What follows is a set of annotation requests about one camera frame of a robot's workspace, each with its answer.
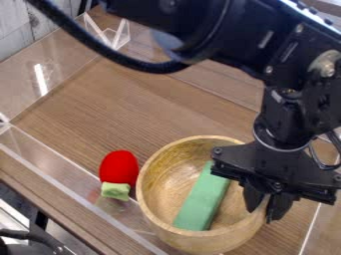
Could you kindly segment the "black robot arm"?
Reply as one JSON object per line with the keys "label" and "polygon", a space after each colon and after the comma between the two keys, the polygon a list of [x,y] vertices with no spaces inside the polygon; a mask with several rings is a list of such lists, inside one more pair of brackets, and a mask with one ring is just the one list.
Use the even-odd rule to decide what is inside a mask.
{"label": "black robot arm", "polygon": [[100,42],[52,0],[26,0],[92,51],[149,74],[171,74],[211,60],[263,84],[252,142],[211,152],[212,174],[243,188],[247,209],[278,220],[299,199],[334,203],[341,163],[323,163],[320,135],[341,153],[341,31],[300,0],[98,0],[112,15],[148,27],[168,55],[135,59]]}

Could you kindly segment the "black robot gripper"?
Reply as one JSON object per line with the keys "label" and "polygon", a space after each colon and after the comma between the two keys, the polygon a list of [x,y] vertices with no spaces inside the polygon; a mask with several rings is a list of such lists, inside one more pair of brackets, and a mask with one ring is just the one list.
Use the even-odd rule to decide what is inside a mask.
{"label": "black robot gripper", "polygon": [[242,187],[246,210],[266,205],[266,222],[279,220],[300,198],[334,204],[341,190],[341,164],[326,164],[312,147],[315,136],[280,143],[263,140],[219,145],[211,150],[211,173]]}

